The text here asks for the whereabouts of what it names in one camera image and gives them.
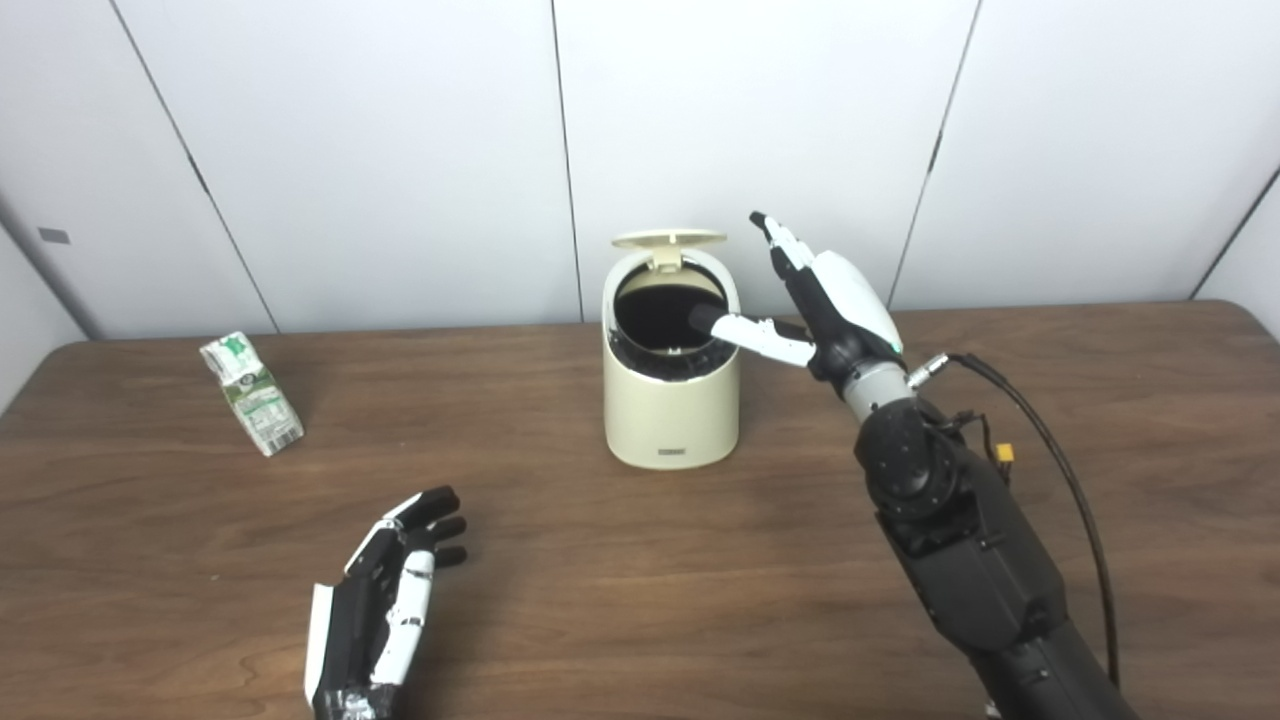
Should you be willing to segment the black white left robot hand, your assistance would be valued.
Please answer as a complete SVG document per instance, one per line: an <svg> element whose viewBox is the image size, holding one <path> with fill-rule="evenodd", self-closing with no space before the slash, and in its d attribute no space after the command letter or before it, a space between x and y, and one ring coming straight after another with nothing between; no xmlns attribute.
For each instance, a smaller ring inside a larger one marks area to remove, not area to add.
<svg viewBox="0 0 1280 720"><path fill-rule="evenodd" d="M315 719L396 719L436 571L462 564L467 529L449 486L419 492L375 521L342 579L311 598L303 697Z"/></svg>

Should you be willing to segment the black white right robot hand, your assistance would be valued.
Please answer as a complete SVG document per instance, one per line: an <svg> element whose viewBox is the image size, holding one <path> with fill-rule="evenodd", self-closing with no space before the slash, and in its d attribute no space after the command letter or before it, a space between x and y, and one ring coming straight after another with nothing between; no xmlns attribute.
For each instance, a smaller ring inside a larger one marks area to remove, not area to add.
<svg viewBox="0 0 1280 720"><path fill-rule="evenodd" d="M806 334L708 304L690 311L691 328L763 357L804 366L836 389L882 364L906 368L902 341L888 309L851 261L835 251L813 252L762 211L751 213L750 222L765 236L774 273L804 320Z"/></svg>

